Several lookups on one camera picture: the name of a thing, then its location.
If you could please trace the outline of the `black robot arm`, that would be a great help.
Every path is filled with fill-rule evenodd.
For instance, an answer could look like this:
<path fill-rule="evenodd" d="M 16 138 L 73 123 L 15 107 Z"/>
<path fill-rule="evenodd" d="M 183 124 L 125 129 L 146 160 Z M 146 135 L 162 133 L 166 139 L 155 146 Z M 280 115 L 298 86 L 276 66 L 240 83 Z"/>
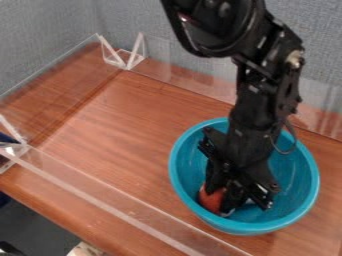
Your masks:
<path fill-rule="evenodd" d="M 280 183 L 269 169 L 289 116 L 297 113 L 305 48 L 300 36 L 266 7 L 266 0 L 161 0 L 183 48 L 203 58 L 229 57 L 238 67 L 237 102 L 229 130 L 203 129 L 208 157 L 198 200 L 229 216 L 252 202 L 273 207 Z"/>

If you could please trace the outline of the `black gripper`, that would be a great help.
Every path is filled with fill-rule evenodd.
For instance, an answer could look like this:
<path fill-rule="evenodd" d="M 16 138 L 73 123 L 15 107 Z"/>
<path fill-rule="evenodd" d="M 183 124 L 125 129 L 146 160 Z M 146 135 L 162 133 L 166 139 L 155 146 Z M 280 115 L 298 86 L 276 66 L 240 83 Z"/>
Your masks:
<path fill-rule="evenodd" d="M 233 123 L 228 132 L 213 126 L 202 132 L 198 149 L 208 157 L 205 191 L 212 200 L 222 201 L 221 214 L 230 215 L 248 201 L 262 210 L 270 209 L 280 184 L 269 168 L 269 158 L 281 126 L 240 130 Z"/>

